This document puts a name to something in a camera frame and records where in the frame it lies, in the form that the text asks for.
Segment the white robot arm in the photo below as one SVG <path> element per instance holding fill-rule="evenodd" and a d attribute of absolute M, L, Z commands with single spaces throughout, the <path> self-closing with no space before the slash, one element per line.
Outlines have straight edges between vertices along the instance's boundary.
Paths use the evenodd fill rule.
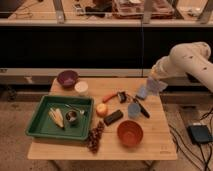
<path fill-rule="evenodd" d="M 206 42 L 181 43 L 171 48 L 152 66 L 150 76 L 155 80 L 181 77 L 185 73 L 195 77 L 213 93 L 213 63 L 209 61 L 211 47 Z"/>

